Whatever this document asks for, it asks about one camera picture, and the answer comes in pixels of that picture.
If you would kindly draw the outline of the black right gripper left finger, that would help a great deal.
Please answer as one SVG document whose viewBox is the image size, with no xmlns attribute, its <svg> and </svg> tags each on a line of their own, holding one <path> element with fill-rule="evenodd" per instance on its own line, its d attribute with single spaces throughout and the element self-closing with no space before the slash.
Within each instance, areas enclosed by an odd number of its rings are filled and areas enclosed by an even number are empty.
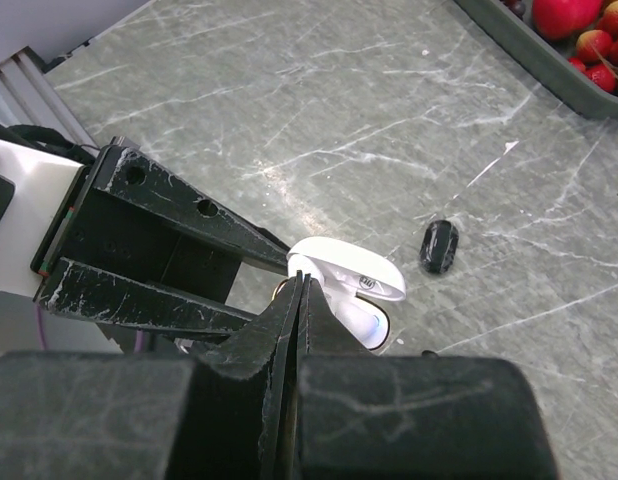
<svg viewBox="0 0 618 480">
<path fill-rule="evenodd" d="M 201 356 L 0 356 L 0 479 L 286 479 L 302 281 Z"/>
</svg>

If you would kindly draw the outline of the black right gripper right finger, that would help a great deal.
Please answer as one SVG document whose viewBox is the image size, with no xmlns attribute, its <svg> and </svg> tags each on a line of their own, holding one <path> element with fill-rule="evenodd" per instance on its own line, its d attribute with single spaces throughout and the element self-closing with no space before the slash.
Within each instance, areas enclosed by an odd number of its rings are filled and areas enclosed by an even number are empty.
<svg viewBox="0 0 618 480">
<path fill-rule="evenodd" d="M 494 357 L 377 356 L 301 279 L 297 479 L 556 479 L 533 389 Z"/>
</svg>

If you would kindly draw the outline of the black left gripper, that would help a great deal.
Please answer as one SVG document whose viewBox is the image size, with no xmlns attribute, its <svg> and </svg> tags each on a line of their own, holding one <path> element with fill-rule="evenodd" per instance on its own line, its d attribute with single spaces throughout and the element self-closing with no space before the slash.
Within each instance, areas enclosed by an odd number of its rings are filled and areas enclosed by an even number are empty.
<svg viewBox="0 0 618 480">
<path fill-rule="evenodd" d="M 140 151 L 106 147 L 36 253 L 35 301 L 73 320 L 224 339 L 254 320 L 226 304 L 242 260 L 284 273 L 288 251 Z"/>
</svg>

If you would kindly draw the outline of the white earbud charging case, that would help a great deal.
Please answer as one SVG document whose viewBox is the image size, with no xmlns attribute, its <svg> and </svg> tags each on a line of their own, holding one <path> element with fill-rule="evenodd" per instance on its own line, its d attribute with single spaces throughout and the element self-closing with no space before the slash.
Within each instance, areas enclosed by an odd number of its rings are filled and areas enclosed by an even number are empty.
<svg viewBox="0 0 618 480">
<path fill-rule="evenodd" d="M 366 349 L 374 315 L 389 319 L 376 302 L 406 298 L 404 276 L 391 261 L 334 238 L 313 236 L 296 243 L 287 254 L 287 273 L 297 272 L 318 281 L 331 313 Z"/>
</svg>

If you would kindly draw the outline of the black earbud charging case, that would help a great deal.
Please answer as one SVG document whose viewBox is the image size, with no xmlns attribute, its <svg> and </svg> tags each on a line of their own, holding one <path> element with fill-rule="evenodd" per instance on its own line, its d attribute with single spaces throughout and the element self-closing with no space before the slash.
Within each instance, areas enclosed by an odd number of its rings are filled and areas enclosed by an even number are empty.
<svg viewBox="0 0 618 480">
<path fill-rule="evenodd" d="M 449 220 L 432 221 L 424 234 L 419 259 L 429 274 L 442 275 L 453 265 L 459 243 L 459 231 Z"/>
</svg>

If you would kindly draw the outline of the white earbud with blue light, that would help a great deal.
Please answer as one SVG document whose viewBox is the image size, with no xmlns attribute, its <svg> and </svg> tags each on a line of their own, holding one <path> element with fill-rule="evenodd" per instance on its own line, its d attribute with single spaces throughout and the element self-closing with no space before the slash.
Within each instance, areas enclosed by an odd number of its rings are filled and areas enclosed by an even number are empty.
<svg viewBox="0 0 618 480">
<path fill-rule="evenodd" d="M 372 325 L 370 334 L 366 339 L 366 347 L 369 350 L 380 348 L 386 341 L 390 330 L 390 322 L 385 314 L 376 314 L 374 319 L 375 323 Z"/>
</svg>

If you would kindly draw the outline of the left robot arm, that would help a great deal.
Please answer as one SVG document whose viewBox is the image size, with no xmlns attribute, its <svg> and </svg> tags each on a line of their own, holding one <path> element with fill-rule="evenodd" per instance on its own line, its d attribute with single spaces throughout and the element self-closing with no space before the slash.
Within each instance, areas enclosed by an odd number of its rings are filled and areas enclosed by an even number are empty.
<svg viewBox="0 0 618 480">
<path fill-rule="evenodd" d="M 227 303 L 243 264 L 281 274 L 286 245 L 131 146 L 87 151 L 0 124 L 0 292 L 80 323 L 267 355 L 296 301 Z"/>
</svg>

